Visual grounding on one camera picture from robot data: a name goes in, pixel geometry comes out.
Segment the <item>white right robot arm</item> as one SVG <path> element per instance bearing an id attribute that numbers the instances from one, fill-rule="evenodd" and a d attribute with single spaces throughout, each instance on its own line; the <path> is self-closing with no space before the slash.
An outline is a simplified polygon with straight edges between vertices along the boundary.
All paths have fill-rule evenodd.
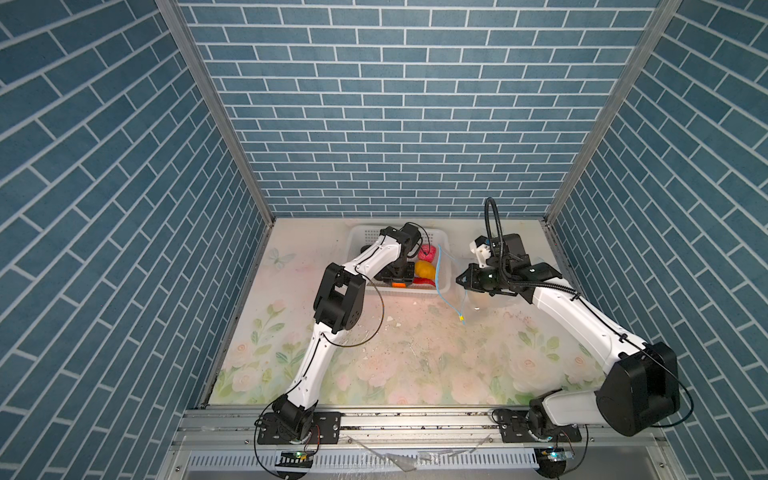
<path id="1" fill-rule="evenodd" d="M 646 428 L 668 428 L 686 390 L 677 356 L 611 320 L 546 262 L 534 264 L 519 235 L 479 236 L 469 245 L 475 262 L 456 282 L 490 296 L 518 296 L 562 325 L 600 364 L 603 383 L 592 390 L 551 391 L 529 403 L 532 436 L 547 439 L 570 425 L 607 425 L 631 437 Z"/>

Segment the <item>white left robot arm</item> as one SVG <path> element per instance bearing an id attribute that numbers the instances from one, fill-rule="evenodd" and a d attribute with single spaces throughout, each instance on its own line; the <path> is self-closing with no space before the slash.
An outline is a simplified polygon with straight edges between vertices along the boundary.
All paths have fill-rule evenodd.
<path id="1" fill-rule="evenodd" d="M 409 259 L 428 241 L 428 234 L 413 222 L 385 227 L 358 256 L 326 267 L 313 301 L 314 327 L 306 355 L 287 391 L 269 404 L 287 441 L 302 442 L 312 434 L 322 381 L 335 350 L 348 346 L 344 340 L 363 312 L 366 287 L 386 270 L 410 283 Z"/>

